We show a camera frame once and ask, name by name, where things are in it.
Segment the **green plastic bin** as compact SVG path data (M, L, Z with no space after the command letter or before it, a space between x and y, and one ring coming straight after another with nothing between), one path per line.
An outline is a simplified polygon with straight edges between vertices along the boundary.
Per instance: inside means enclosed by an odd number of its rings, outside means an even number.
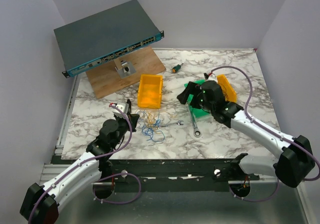
M204 82L205 82L205 79L195 81L195 83L197 83L199 85L201 85ZM208 115L209 113L207 113L206 111L204 111L202 109L193 108L190 105L192 98L193 98L193 95L189 95L189 97L187 99L187 103L189 104L189 109L192 112L192 114L195 116L195 118L200 118L200 117L204 117L204 116Z

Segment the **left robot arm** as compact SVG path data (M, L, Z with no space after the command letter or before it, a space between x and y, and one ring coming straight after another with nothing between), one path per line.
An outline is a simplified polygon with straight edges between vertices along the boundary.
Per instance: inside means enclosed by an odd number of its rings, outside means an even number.
M116 146L125 134L135 132L139 118L138 114L126 114L106 120L79 159L50 181L34 183L27 189L20 215L29 223L55 223L63 207L84 188L114 179L109 158L117 152Z

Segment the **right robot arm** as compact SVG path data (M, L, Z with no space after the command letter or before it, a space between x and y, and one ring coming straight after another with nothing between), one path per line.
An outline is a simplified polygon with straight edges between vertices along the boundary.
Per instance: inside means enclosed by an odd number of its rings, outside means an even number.
M187 104L190 95L189 104L193 108L210 113L218 123L245 134L273 154L272 158L248 154L238 156L230 167L234 179L243 179L247 174L269 175L295 188L315 167L307 138L302 135L294 138L249 115L241 105L226 100L216 81L205 81L201 85L189 82L177 99L181 104Z

